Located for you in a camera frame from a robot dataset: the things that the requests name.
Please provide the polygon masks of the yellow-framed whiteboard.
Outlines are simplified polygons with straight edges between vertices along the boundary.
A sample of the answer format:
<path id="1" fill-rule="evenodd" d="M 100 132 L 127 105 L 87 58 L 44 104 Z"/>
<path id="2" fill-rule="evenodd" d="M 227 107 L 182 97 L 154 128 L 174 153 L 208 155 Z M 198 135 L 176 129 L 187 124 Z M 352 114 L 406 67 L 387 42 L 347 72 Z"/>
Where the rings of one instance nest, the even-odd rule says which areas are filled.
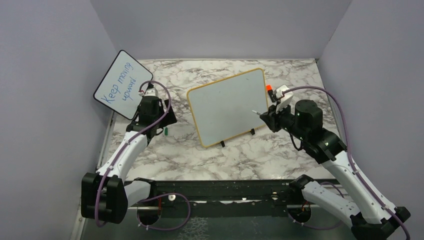
<path id="1" fill-rule="evenodd" d="M 262 68 L 194 87 L 186 97 L 204 148 L 246 133 L 254 135 L 265 125 L 254 113 L 263 113 L 269 106 Z"/>

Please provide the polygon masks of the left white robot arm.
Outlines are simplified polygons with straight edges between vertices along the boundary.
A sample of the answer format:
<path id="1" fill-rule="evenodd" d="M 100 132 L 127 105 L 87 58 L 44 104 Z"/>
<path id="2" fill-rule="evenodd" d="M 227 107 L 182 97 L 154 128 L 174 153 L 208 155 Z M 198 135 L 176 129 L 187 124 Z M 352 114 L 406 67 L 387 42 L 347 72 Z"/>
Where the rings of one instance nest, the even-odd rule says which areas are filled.
<path id="1" fill-rule="evenodd" d="M 141 201 L 152 205 L 157 191 L 147 180 L 125 185 L 136 158 L 158 134 L 158 129 L 177 122 L 170 99 L 144 96 L 137 107 L 135 119 L 127 125 L 123 140 L 111 158 L 95 173 L 86 173 L 81 181 L 81 215 L 104 223 L 119 224 L 128 207 Z"/>

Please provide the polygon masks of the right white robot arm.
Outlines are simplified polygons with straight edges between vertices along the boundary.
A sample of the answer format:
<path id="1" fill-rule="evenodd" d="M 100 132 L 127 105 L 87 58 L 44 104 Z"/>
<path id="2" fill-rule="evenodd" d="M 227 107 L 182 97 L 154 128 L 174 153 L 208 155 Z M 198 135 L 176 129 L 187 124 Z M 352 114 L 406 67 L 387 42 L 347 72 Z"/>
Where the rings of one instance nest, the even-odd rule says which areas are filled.
<path id="1" fill-rule="evenodd" d="M 344 142 L 323 127 L 323 111 L 313 100 L 298 101 L 294 113 L 289 105 L 271 105 L 259 117 L 272 132 L 284 130 L 299 139 L 298 150 L 328 170 L 351 197 L 348 200 L 326 190 L 303 174 L 289 184 L 292 202 L 305 200 L 320 206 L 348 226 L 357 240 L 386 240 L 411 217 L 406 207 L 395 206 L 377 190 L 349 158 Z"/>

